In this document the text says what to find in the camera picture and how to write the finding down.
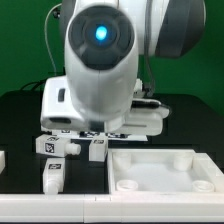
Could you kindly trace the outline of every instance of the label sticker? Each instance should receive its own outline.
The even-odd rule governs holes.
[[[62,134],[70,134],[71,131],[69,131],[69,130],[62,130],[61,133],[62,133]]]
[[[47,139],[47,141],[50,141],[50,142],[56,142],[59,138],[57,137],[50,137]]]
[[[99,136],[100,132],[80,132],[80,138],[92,138],[94,136]]]
[[[54,153],[54,144],[45,143],[45,152]]]
[[[49,170],[60,170],[61,164],[49,164]]]
[[[93,143],[95,143],[95,144],[103,144],[104,140],[94,140]]]

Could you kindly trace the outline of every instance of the black label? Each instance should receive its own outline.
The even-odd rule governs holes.
[[[69,130],[62,130],[61,133],[62,133],[62,134],[70,134],[71,131],[69,131]]]
[[[94,140],[93,143],[95,143],[95,144],[103,144],[104,140]]]
[[[45,143],[45,152],[54,153],[54,144]]]
[[[47,139],[47,141],[50,141],[50,142],[56,142],[59,138],[57,137],[50,137]]]
[[[128,135],[123,135],[123,134],[115,134],[115,133],[107,133],[106,136],[109,139],[123,139],[123,138],[127,138]]]
[[[94,136],[99,136],[100,132],[80,132],[80,138],[92,138]]]
[[[49,170],[60,170],[61,169],[61,164],[49,164],[48,169]]]

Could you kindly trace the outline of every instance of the cable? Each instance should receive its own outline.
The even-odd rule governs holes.
[[[45,84],[46,81],[47,81],[47,79],[40,80],[40,82],[37,82],[36,85],[34,85],[34,87],[31,89],[31,91],[36,90],[39,86]]]
[[[51,63],[52,63],[53,69],[54,69],[54,75],[55,75],[55,76],[57,75],[57,68],[56,68],[56,65],[55,65],[54,58],[53,58],[52,53],[51,53],[50,46],[49,46],[47,28],[48,28],[48,21],[49,21],[49,17],[50,17],[50,15],[51,15],[51,13],[52,13],[56,8],[60,7],[61,5],[62,5],[62,3],[60,3],[60,4],[58,4],[58,5],[55,5],[55,6],[48,12],[48,14],[47,14],[47,16],[46,16],[46,19],[45,19],[45,25],[44,25],[45,43],[46,43],[47,51],[48,51],[48,54],[49,54],[49,57],[50,57],[50,60],[51,60]]]
[[[21,87],[20,90],[24,90],[27,86],[31,86],[31,85],[34,85],[34,87],[31,90],[35,90],[38,86],[44,84],[46,81],[47,81],[47,79],[40,80],[39,82],[38,81],[29,82],[26,85],[24,85],[23,87]]]
[[[38,82],[30,82],[30,83],[27,83],[26,85],[24,85],[23,87],[20,88],[20,90],[24,90],[27,86],[30,86],[30,85],[34,85],[34,84],[37,84]]]
[[[144,63],[146,71],[149,75],[150,84],[147,93],[148,97],[152,97],[155,92],[155,78],[152,74],[149,64],[149,45],[151,42],[151,11],[152,11],[153,0],[147,0],[146,12],[145,12],[145,36],[144,36]]]

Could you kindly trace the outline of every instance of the white plastic part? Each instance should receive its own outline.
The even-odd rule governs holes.
[[[91,140],[94,136],[107,136],[108,140],[119,140],[119,141],[147,141],[146,135],[126,135],[125,137],[119,133],[104,133],[104,132],[84,132],[82,134],[76,131],[61,131],[52,130],[52,134],[57,137],[69,138],[69,139],[86,139]]]
[[[83,223],[84,195],[1,194],[0,222]]]
[[[74,143],[68,143],[65,146],[65,152],[71,155],[79,155],[81,152],[81,146]]]
[[[122,198],[111,195],[86,195],[84,203],[85,223],[122,222]]]
[[[139,54],[144,54],[144,35],[145,35],[145,12],[147,0],[120,0],[119,9],[124,10],[136,27],[138,35]],[[163,24],[169,0],[156,0],[152,2],[151,15],[151,42],[149,44],[149,55],[155,54],[158,43],[159,33]]]
[[[89,146],[89,161],[104,162],[108,151],[108,138],[106,136],[93,137]]]
[[[137,91],[142,91],[142,80],[141,79],[136,80],[134,92],[137,92]]]
[[[188,171],[192,168],[193,154],[192,153],[177,153],[174,157],[173,166],[179,171]]]
[[[211,182],[196,180],[192,183],[192,191],[200,193],[210,193],[215,191],[215,187]]]
[[[47,159],[43,173],[43,191],[48,195],[63,192],[65,179],[65,159]]]
[[[71,143],[68,138],[42,135],[36,139],[36,152],[51,156],[65,157],[67,154],[79,155],[81,146]]]
[[[88,89],[88,91],[90,91],[90,88],[92,87],[93,86],[89,86],[88,88],[85,87],[84,88],[77,87],[77,88],[80,91],[81,89],[82,90]],[[64,102],[59,103],[58,94],[60,89],[65,89],[65,99]],[[87,98],[91,96],[91,93],[83,92],[83,94],[81,95],[87,100]],[[107,103],[110,104],[109,106],[110,108],[113,107],[113,101],[111,101],[111,99],[115,99],[114,97],[115,97],[114,95],[111,95],[108,96],[107,100],[105,98]],[[159,105],[161,105],[159,101],[152,99],[147,100],[147,99],[134,98],[133,100],[146,103],[156,102]],[[122,134],[155,136],[162,132],[163,119],[169,115],[169,112],[170,112],[169,109],[165,107],[159,107],[157,109],[133,108],[131,109],[130,112],[124,114],[124,116],[121,117],[118,116],[114,119],[111,118],[112,120],[107,120],[104,123],[104,129],[105,129],[104,131],[107,133],[113,132]],[[70,119],[71,123],[54,123],[50,119],[52,117],[68,118]],[[66,129],[66,130],[88,132],[90,131],[90,123],[89,123],[90,117],[92,117],[91,112],[88,111],[87,108],[86,109],[83,108],[81,103],[80,104],[77,103],[77,107],[73,107],[71,101],[70,89],[68,87],[66,77],[48,79],[45,85],[42,112],[41,112],[41,123],[43,126],[48,127],[48,129],[60,129],[60,130]]]
[[[0,151],[0,174],[5,168],[5,152]]]
[[[128,170],[131,167],[131,153],[116,152],[113,154],[113,166],[115,170]]]
[[[41,125],[41,131],[43,131],[43,132],[51,132],[50,129],[44,128],[42,125]]]
[[[103,1],[103,5],[111,5],[111,2],[113,4],[118,3],[115,0],[106,0]],[[125,121],[125,114],[131,107],[138,71],[137,34],[136,30],[134,30],[133,47],[115,68],[106,71],[87,68],[73,52],[68,38],[69,27],[77,14],[83,10],[82,4],[85,7],[90,7],[99,5],[99,2],[76,1],[74,14],[68,24],[65,37],[64,49],[67,78],[65,78],[65,83],[63,84],[58,79],[60,83],[59,88],[56,86],[55,79],[54,83],[50,81],[46,83],[41,124],[48,129],[65,128],[85,131],[90,129],[89,122],[104,122],[104,131],[112,132],[122,126]],[[58,92],[63,88],[63,85],[68,85],[68,88],[64,88],[66,90],[64,102],[59,103]],[[55,124],[50,119],[55,117],[67,118],[70,124]]]
[[[138,190],[138,183],[133,180],[120,180],[116,184],[118,191],[137,191]]]
[[[192,193],[194,181],[198,180],[212,183],[216,193],[224,194],[224,175],[207,155],[205,157],[193,150],[168,149],[109,149],[108,152],[111,194],[120,192],[117,190],[117,182],[121,180],[137,182],[137,192],[141,192],[141,195],[146,192],[189,194]],[[117,155],[122,153],[131,154],[131,163],[127,169],[118,169],[118,161],[120,166],[123,164]]]

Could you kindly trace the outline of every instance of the blue light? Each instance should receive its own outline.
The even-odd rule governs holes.
[[[105,26],[99,26],[96,30],[96,39],[97,40],[105,40],[107,37],[107,28]]]

